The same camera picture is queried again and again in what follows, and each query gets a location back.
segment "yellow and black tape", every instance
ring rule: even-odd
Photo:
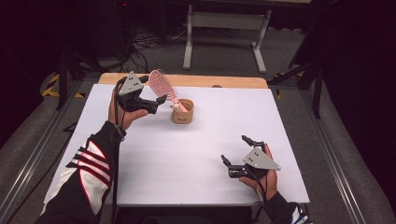
[[[55,74],[49,81],[49,84],[47,85],[47,88],[41,93],[41,95],[43,96],[55,96],[55,97],[59,97],[59,92],[57,91],[52,91],[53,86],[55,85],[56,81],[59,79],[59,74]],[[85,96],[87,95],[87,93],[82,93],[82,92],[78,92],[76,93],[77,98],[85,98]]]

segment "pink hairbrush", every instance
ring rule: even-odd
[[[171,100],[174,104],[179,103],[182,112],[187,112],[187,109],[177,99],[177,92],[169,83],[168,79],[159,70],[153,70],[148,77],[148,85],[157,96],[167,95],[166,99]]]

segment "sleeve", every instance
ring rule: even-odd
[[[299,204],[288,203],[279,192],[263,208],[272,224],[312,223]]]
[[[115,175],[114,148],[120,140],[109,121],[91,135],[64,168],[35,223],[98,223]]]

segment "hand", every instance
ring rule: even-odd
[[[270,148],[268,147],[267,144],[264,145],[265,149],[265,154],[269,158],[272,159],[272,154],[270,151]],[[257,183],[256,180],[252,180],[246,176],[239,177],[239,181],[242,183],[248,185],[249,187],[253,188],[254,190],[258,189],[262,195],[262,191],[259,187],[259,184]],[[275,170],[269,170],[268,174],[264,176],[260,182],[262,183],[262,186],[264,187],[264,190],[266,191],[266,201],[268,202],[276,193],[277,193],[277,188],[276,188],[276,183],[277,183],[277,176]]]
[[[110,106],[108,107],[108,121],[112,123],[116,123],[116,113],[114,108],[114,91],[111,95],[111,102]],[[118,117],[119,117],[119,125],[121,128],[126,131],[132,124],[132,122],[136,119],[140,119],[145,117],[149,112],[145,109],[139,109],[134,112],[126,112],[124,111],[119,105],[117,106],[118,109]]]

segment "person's right hand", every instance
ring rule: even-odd
[[[268,147],[267,144],[264,145],[265,149],[265,154],[269,158],[272,159],[272,154],[270,151],[270,148]],[[246,176],[239,177],[239,181],[242,183],[248,185],[249,187],[253,188],[254,190],[258,189],[262,195],[262,191],[259,187],[259,184],[257,183],[256,180],[252,180]],[[276,193],[277,193],[277,176],[276,176],[276,171],[275,170],[269,170],[268,174],[264,176],[260,182],[262,183],[262,186],[264,187],[264,190],[266,191],[266,201],[268,202]]]

